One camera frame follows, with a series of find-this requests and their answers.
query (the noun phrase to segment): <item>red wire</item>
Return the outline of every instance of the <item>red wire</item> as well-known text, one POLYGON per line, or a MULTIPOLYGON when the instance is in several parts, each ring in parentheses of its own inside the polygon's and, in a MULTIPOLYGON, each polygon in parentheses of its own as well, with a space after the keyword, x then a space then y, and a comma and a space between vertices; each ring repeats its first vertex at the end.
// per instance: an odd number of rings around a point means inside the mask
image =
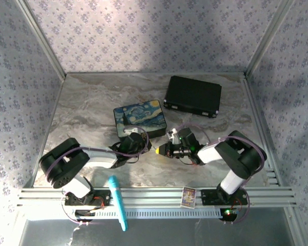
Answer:
POLYGON ((104 208, 105 204, 104 204, 104 199, 102 197, 95 196, 94 199, 100 199, 102 201, 101 208, 104 208))
POLYGON ((234 207, 236 201, 238 201, 238 203, 241 205, 241 209, 239 209, 239 212, 240 212, 242 210, 242 203, 241 203, 241 200, 239 198, 237 198, 237 197, 235 197, 234 203, 233 203, 233 205, 232 205, 232 207, 230 209, 232 209, 234 207))

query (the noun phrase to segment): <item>floral wallpaper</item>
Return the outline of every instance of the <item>floral wallpaper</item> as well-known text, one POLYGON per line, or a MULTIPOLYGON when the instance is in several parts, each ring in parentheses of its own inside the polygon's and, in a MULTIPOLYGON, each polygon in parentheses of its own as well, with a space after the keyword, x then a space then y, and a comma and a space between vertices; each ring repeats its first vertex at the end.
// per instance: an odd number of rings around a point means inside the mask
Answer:
POLYGON ((280 170, 308 232, 308 0, 295 1, 254 72, 280 170))
POLYGON ((28 0, 65 72, 244 71, 280 0, 28 0))
POLYGON ((60 86, 13 0, 0 1, 0 245, 32 176, 60 86))

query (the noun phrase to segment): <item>gray marble surface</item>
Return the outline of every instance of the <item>gray marble surface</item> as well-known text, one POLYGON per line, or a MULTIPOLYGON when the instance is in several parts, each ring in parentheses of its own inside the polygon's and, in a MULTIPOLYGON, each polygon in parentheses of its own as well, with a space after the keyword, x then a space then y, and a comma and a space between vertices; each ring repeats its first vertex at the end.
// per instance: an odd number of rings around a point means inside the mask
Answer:
MULTIPOLYGON (((107 147, 119 141, 113 109, 153 99, 161 103, 168 128, 184 122, 203 126, 211 140, 239 130, 254 142, 259 136, 252 121, 252 113, 245 96, 241 75, 179 75, 222 86, 220 112, 217 118, 192 115, 163 107, 163 98, 171 75, 158 74, 68 74, 50 128, 45 153, 66 140, 75 137, 82 146, 107 147)), ((204 134, 192 129, 201 143, 204 134)), ((142 155, 137 163, 117 169, 84 167, 80 172, 95 187, 107 186, 107 178, 114 174, 123 187, 215 187, 228 173, 224 161, 204 166, 187 166, 177 159, 155 153, 155 148, 167 142, 167 137, 151 140, 154 148, 142 155)), ((255 175, 248 186, 266 186, 265 171, 255 175)), ((39 169, 35 186, 49 186, 39 169)))

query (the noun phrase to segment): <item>starry night box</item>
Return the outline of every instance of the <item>starry night box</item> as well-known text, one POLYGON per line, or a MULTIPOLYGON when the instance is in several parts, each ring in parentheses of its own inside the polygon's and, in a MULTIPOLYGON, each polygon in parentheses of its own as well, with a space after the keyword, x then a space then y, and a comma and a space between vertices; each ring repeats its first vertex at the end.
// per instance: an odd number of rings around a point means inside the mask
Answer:
POLYGON ((127 136, 127 134, 123 132, 126 126, 142 127, 147 131, 149 138, 165 135, 167 124, 158 100, 123 106, 113 111, 118 137, 120 139, 127 136))

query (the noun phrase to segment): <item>playing card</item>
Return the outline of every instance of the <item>playing card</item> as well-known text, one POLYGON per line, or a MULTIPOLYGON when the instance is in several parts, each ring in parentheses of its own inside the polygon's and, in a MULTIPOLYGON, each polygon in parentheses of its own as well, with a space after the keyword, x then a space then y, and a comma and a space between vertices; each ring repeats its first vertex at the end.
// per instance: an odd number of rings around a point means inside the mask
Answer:
POLYGON ((196 197, 196 189, 184 187, 181 196, 180 206, 190 209, 195 208, 195 197, 196 197))

